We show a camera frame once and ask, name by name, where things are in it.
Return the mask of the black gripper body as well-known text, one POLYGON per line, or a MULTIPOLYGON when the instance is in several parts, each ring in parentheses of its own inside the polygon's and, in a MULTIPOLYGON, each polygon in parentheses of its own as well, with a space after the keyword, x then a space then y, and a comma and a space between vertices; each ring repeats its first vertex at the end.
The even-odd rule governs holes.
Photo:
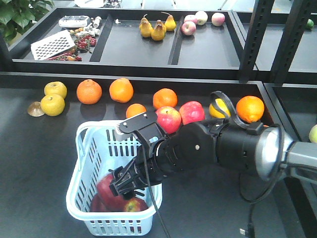
POLYGON ((142 144, 133 162, 137 185, 157 185, 165 177, 188 170, 188 125, 172 136, 155 122, 133 133, 142 144))

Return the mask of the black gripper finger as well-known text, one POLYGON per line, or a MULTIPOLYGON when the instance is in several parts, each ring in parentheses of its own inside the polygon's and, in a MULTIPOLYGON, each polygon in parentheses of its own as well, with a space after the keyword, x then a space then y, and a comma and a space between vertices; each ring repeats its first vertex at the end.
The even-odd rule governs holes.
POLYGON ((130 161, 125 167, 120 166, 108 171, 113 177, 109 188, 114 196, 122 196, 124 200, 145 196, 146 178, 135 161, 130 161))

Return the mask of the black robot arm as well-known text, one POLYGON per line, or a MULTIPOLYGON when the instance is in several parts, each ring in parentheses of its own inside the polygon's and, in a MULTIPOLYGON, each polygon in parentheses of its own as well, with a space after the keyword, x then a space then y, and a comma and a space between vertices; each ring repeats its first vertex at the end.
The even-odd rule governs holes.
POLYGON ((132 135, 141 143, 125 167, 112 171, 109 187, 125 199, 174 173, 209 164, 260 177, 270 185, 283 177, 317 181, 317 146, 292 140, 278 125, 210 119, 168 135, 156 120, 135 117, 118 124, 116 133, 118 140, 132 135))

